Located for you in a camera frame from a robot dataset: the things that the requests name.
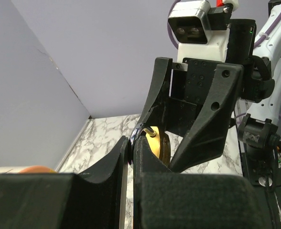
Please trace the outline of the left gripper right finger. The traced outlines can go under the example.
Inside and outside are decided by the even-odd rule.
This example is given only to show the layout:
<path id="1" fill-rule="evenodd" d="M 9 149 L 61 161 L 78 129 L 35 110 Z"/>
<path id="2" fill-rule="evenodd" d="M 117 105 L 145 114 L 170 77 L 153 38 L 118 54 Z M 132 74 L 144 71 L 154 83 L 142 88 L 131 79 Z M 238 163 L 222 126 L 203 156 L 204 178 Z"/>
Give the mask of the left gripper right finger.
<path id="1" fill-rule="evenodd" d="M 240 176 L 180 174 L 152 152 L 145 137 L 134 149 L 135 229 L 270 229 L 255 188 Z"/>

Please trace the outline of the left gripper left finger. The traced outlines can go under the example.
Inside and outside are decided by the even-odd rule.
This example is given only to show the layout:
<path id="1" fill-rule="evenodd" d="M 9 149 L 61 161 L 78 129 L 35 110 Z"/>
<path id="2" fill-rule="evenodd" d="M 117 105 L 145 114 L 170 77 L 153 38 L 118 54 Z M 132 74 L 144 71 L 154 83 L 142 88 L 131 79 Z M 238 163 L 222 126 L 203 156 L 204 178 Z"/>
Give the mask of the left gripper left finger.
<path id="1" fill-rule="evenodd" d="M 128 149 L 123 136 L 79 174 L 0 174 L 0 229 L 122 229 Z"/>

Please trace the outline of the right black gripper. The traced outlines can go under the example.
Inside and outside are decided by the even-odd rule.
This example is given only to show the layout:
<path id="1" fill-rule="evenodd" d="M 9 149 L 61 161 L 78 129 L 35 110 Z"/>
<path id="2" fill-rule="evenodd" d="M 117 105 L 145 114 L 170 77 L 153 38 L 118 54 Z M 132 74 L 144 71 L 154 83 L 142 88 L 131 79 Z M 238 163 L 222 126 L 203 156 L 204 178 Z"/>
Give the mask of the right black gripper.
<path id="1" fill-rule="evenodd" d="M 259 103 L 271 95 L 275 82 L 270 61 L 252 54 L 256 28 L 254 20 L 231 19 L 226 61 L 186 58 L 186 71 L 173 70 L 170 98 L 173 59 L 155 59 L 138 122 L 167 122 L 167 131 L 184 136 L 169 165 L 173 172 L 222 155 L 238 99 Z"/>

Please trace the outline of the large brass padlock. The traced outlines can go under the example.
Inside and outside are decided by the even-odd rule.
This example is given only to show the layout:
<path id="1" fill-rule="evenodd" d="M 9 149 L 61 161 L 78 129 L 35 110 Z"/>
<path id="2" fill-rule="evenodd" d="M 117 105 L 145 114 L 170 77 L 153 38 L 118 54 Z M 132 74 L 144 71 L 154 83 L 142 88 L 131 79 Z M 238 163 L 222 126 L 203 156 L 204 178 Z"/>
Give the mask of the large brass padlock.
<path id="1" fill-rule="evenodd" d="M 161 131 L 158 126 L 146 126 L 144 123 L 138 123 L 130 135 L 128 154 L 129 165 L 133 164 L 135 143 L 141 135 L 146 137 L 151 152 L 166 166 L 168 166 L 171 158 L 169 136 L 165 132 Z"/>

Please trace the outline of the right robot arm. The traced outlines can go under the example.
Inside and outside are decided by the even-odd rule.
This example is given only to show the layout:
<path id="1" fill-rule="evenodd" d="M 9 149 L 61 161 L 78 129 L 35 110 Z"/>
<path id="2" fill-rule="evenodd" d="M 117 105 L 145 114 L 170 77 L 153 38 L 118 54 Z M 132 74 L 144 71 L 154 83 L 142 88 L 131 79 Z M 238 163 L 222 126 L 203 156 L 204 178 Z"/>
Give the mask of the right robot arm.
<path id="1" fill-rule="evenodd" d="M 133 132 L 133 163 L 148 171 L 182 172 L 218 158 L 238 99 L 251 107 L 238 127 L 254 185 L 276 186 L 281 104 L 281 0 L 269 19 L 232 19 L 235 0 L 176 2 L 168 29 L 177 60 L 158 57 L 146 104 Z"/>

